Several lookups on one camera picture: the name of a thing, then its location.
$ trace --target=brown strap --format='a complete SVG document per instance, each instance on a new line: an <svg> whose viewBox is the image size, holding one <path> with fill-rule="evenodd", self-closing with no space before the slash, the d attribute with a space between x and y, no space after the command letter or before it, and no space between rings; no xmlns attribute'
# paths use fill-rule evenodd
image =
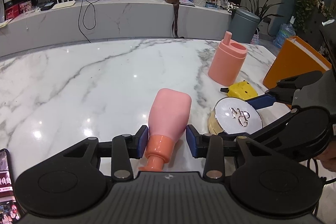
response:
<svg viewBox="0 0 336 224"><path fill-rule="evenodd" d="M177 35L177 19L179 18L180 0L177 0L176 3L173 3L173 7L174 7L174 21L173 21L173 25L171 26L173 37L174 38L184 38L184 37L179 37Z"/></svg>

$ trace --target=marble table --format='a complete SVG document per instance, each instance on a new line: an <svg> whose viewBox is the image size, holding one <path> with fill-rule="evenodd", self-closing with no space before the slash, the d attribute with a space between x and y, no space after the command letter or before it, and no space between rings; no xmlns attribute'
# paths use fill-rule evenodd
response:
<svg viewBox="0 0 336 224"><path fill-rule="evenodd" d="M207 133L210 111L225 97L207 76L217 46L218 41L208 40L132 39L59 47L1 62L0 146L11 153L15 177L84 138L110 141L135 134L147 124L161 88L188 93L193 100L189 123ZM275 56L263 46L246 46L237 81L247 80L261 95ZM288 111L275 103L258 112L267 125ZM131 163L136 175L146 159ZM204 163L192 158L183 136L164 170L202 173ZM228 175L234 170L230 161L226 168ZM102 159L100 170L110 174L110 159Z"/></svg>

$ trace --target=white router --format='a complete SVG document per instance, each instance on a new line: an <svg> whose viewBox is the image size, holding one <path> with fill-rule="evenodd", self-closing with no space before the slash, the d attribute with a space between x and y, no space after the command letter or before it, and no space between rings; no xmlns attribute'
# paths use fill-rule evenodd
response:
<svg viewBox="0 0 336 224"><path fill-rule="evenodd" d="M65 7L70 7L73 6L75 4L75 0L67 0L66 2L64 2L64 0L62 0L61 3L58 2L57 0L57 4L55 4L53 6L53 8L51 8L52 10L56 10L56 9L60 9L60 8L65 8Z"/></svg>

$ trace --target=trash can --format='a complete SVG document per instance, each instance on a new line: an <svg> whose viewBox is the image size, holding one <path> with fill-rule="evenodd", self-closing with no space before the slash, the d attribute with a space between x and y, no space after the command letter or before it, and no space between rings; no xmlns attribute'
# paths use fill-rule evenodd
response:
<svg viewBox="0 0 336 224"><path fill-rule="evenodd" d="M232 33L231 39L239 43L250 44L260 22L260 18L242 8L234 9L231 17L232 20L228 29L228 31Z"/></svg>

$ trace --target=orange book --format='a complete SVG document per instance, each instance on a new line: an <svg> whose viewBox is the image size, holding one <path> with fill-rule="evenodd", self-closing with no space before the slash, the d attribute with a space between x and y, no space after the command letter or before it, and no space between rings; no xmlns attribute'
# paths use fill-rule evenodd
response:
<svg viewBox="0 0 336 224"><path fill-rule="evenodd" d="M313 70L325 72L331 64L300 37L285 40L277 58L266 74L263 84L274 88L279 80Z"/></svg>

